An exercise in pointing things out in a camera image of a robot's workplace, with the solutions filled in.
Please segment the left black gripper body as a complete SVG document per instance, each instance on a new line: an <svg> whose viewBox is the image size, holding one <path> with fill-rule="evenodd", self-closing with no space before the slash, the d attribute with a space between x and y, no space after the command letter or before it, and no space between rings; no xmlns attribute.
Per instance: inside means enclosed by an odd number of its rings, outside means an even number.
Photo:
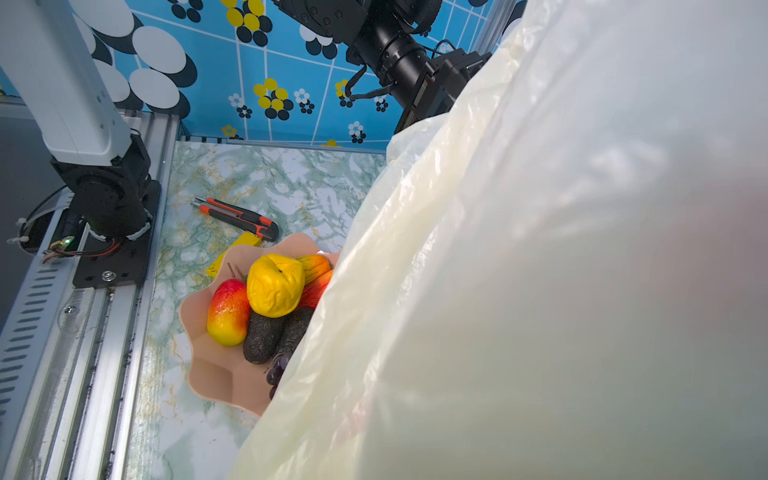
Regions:
<svg viewBox="0 0 768 480"><path fill-rule="evenodd" d="M490 57L490 53L456 49L428 59L423 50L417 50L399 60L392 69L392 96L403 113L395 132L447 113Z"/></svg>

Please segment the translucent printed plastic bag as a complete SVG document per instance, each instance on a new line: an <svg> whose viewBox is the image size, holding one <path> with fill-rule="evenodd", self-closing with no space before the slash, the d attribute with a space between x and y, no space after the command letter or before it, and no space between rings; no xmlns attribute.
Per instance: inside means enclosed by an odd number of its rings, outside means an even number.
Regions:
<svg viewBox="0 0 768 480"><path fill-rule="evenodd" d="M234 479L763 479L767 5L532 1L396 135Z"/></svg>

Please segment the dark purple grape bunch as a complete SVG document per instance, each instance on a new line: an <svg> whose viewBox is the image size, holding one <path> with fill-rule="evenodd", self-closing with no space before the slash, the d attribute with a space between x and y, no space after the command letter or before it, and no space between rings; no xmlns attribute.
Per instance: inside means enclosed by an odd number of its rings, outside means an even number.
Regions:
<svg viewBox="0 0 768 480"><path fill-rule="evenodd" d="M266 381L271 386L270 399L274 398L291 357L291 353L280 353L273 358L266 375Z"/></svg>

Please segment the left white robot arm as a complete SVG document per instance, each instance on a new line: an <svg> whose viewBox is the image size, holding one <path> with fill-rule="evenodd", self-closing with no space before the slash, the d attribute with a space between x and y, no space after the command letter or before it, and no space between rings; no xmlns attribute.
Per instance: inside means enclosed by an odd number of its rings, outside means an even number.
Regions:
<svg viewBox="0 0 768 480"><path fill-rule="evenodd" d="M488 55L418 43L440 15L437 1L224 1L220 47L198 62L173 30L193 29L198 1L174 1L173 20L123 1L5 1L1 67L42 131L75 210L100 239L142 237L154 211L145 203L150 158L125 110L190 118L202 125L205 90L225 86L235 103L288 120L291 85L308 84L312 58L294 69L272 33L297 33L313 53L341 44L357 76L373 75L379 93L402 107L399 127L449 110Z"/></svg>

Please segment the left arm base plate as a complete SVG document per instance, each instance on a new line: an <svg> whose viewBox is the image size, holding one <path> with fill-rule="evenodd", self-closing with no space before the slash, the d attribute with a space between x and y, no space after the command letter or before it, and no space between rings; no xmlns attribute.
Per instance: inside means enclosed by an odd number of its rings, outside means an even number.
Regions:
<svg viewBox="0 0 768 480"><path fill-rule="evenodd" d="M75 288L106 288L141 284L147 274L153 227L157 219L161 184L152 180L142 199L149 213L147 229L135 239L117 237L101 240L81 224L74 238L66 241L58 234L52 248L44 253L43 263L50 268L69 262L75 266Z"/></svg>

